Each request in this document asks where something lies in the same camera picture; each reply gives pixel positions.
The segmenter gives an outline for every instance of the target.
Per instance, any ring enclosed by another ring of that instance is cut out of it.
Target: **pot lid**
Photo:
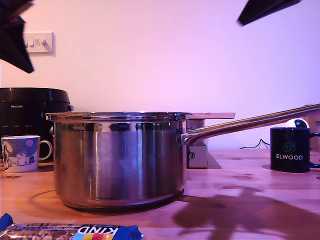
[[[46,113],[46,119],[53,122],[112,122],[112,121],[172,121],[187,119],[188,112],[54,112]]]

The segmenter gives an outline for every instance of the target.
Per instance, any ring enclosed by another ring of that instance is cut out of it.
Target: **saucepan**
[[[184,189],[186,145],[318,111],[315,104],[190,131],[185,112],[46,113],[53,121],[55,191],[80,209],[161,202]]]

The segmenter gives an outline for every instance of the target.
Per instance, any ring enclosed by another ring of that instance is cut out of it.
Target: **mug logo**
[[[196,157],[196,154],[192,151],[189,152],[188,154],[189,159],[194,159]]]
[[[283,147],[282,150],[286,153],[292,153],[295,151],[295,147],[291,142],[287,142]]]

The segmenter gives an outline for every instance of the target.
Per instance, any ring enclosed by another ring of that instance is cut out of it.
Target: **mug handle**
[[[313,137],[320,137],[320,133],[319,132],[310,132],[310,138]],[[313,162],[309,163],[310,168],[320,168],[320,164],[315,164]]]
[[[48,144],[48,146],[49,146],[49,154],[45,157],[39,157],[39,159],[38,159],[39,161],[42,161],[42,160],[46,160],[47,158],[49,158],[51,156],[53,148],[52,148],[51,143],[47,140],[40,141],[40,144]]]

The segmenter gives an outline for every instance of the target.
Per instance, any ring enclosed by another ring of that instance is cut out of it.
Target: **pink wall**
[[[320,103],[320,1],[245,27],[246,0],[37,0],[25,32],[54,32],[56,56],[27,74],[1,62],[2,87],[66,90],[76,111],[236,112],[236,119]],[[208,124],[225,120],[208,120]],[[210,147],[269,142],[269,127]]]

